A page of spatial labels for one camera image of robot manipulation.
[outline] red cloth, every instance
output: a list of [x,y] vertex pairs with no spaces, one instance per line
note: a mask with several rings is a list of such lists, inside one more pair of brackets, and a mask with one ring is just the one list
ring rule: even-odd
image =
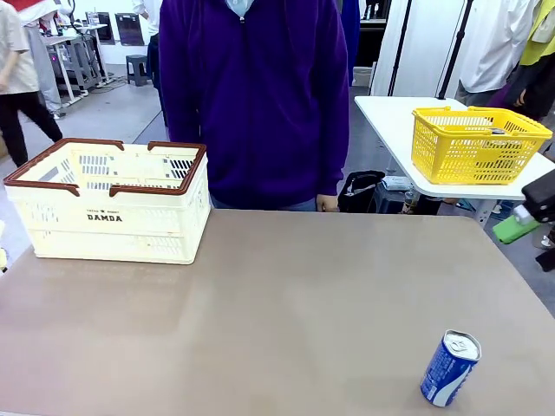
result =
[[5,0],[6,3],[11,4],[16,8],[17,11],[27,9],[28,7],[34,6],[40,3],[42,0]]

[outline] yellow plastic basket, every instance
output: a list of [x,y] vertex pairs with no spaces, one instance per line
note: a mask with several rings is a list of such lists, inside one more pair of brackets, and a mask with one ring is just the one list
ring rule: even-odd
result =
[[513,182],[552,132],[499,108],[416,108],[412,159],[433,184]]

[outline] can lid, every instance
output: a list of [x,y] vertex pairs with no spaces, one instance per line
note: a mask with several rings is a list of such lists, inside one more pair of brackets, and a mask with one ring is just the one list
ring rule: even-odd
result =
[[480,344],[470,334],[448,330],[443,337],[443,342],[455,357],[474,361],[481,357]]

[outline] hand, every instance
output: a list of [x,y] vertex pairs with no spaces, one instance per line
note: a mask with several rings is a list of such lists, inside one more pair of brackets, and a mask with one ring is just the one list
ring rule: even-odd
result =
[[515,107],[522,107],[524,106],[524,96],[526,95],[526,90],[522,91],[520,97],[517,99],[517,102],[514,103]]
[[8,77],[0,74],[0,93],[8,89]]
[[337,197],[331,195],[318,195],[316,197],[316,207],[318,212],[339,212]]

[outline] black bag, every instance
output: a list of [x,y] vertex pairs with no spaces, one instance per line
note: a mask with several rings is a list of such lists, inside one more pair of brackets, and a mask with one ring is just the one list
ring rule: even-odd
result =
[[375,212],[371,206],[375,187],[382,182],[384,172],[353,172],[347,178],[339,195],[339,211],[367,214]]

